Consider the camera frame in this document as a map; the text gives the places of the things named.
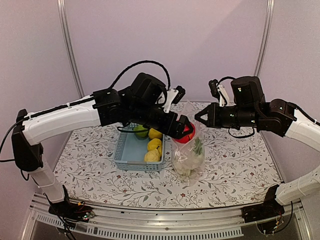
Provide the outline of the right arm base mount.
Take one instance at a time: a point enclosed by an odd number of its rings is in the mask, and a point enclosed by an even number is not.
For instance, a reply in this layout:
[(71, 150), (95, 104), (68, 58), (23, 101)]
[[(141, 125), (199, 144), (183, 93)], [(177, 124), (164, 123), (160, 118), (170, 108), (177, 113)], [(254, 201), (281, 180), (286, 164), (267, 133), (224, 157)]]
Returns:
[(272, 204), (256, 204), (243, 207), (241, 217), (245, 223), (256, 222), (256, 227), (263, 235), (272, 235), (283, 223), (282, 218), (285, 213), (283, 206)]

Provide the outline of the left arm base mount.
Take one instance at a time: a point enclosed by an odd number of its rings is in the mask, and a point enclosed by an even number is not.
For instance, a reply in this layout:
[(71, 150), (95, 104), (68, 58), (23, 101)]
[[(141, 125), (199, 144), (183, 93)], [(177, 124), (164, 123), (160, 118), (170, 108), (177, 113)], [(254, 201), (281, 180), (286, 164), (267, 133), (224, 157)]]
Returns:
[(95, 216), (93, 208), (86, 205), (84, 201), (78, 203), (72, 203), (68, 201), (62, 201), (58, 203), (50, 202), (48, 212), (53, 215), (57, 215), (61, 218), (71, 220), (74, 222), (88, 222), (89, 219)]

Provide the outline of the clear zip top bag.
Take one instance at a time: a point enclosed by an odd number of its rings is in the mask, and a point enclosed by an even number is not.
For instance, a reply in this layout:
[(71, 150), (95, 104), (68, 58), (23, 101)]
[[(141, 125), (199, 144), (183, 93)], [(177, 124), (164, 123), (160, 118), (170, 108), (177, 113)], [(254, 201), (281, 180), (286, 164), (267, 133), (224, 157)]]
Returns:
[(187, 116), (193, 124), (194, 133), (186, 136), (184, 142), (182, 139), (172, 140), (171, 163), (178, 179), (186, 186), (194, 185), (205, 172), (203, 133), (201, 124), (195, 120), (196, 112), (196, 106), (187, 101), (181, 114)]

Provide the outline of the white radish toy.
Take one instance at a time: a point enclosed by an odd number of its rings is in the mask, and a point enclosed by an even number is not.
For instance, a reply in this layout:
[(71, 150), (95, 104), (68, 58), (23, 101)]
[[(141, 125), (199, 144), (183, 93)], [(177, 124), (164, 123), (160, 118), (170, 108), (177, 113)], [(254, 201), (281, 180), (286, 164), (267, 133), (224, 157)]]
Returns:
[(190, 168), (192, 170), (198, 168), (204, 161), (203, 143), (199, 137), (194, 140), (194, 146), (190, 152)]

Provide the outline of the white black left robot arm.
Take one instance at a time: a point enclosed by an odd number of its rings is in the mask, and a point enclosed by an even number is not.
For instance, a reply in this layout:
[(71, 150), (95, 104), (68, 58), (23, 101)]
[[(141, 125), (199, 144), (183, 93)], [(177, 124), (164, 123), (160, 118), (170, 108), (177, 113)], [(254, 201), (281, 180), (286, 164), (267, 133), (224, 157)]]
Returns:
[(194, 128), (185, 115), (172, 112), (170, 107), (184, 95), (183, 87), (171, 88), (169, 81), (162, 82), (141, 72), (130, 86), (121, 90), (111, 85), (79, 100), (36, 113), (22, 109), (5, 137), (11, 139), (15, 165), (35, 180), (63, 217), (70, 217), (75, 211), (74, 205), (53, 172), (45, 166), (42, 141), (82, 128), (115, 123), (140, 124), (181, 139)]

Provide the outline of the red apple toy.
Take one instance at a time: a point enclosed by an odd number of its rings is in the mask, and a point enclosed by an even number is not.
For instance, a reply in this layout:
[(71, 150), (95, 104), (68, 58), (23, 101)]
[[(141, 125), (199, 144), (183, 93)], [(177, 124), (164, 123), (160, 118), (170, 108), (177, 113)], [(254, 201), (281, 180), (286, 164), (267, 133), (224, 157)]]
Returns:
[(192, 126), (193, 130), (191, 133), (187, 134), (186, 136), (183, 136), (180, 139), (174, 138), (173, 140), (180, 143), (180, 144), (186, 144), (188, 143), (190, 140), (192, 140), (192, 138), (195, 136), (196, 134), (196, 127), (195, 125), (191, 122), (190, 125)]

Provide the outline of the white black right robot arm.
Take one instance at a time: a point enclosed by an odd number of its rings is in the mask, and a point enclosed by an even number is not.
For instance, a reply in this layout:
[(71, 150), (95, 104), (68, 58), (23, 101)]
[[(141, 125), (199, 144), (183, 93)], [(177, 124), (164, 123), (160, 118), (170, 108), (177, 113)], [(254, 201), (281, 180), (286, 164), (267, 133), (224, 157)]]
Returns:
[(211, 80), (208, 85), (211, 95), (223, 102), (211, 103), (195, 114), (195, 120), (206, 127), (228, 130), (251, 127), (254, 132), (272, 132), (319, 151), (320, 123), (295, 103), (279, 98), (267, 102), (257, 76), (231, 78), (234, 105), (228, 104), (220, 81)]

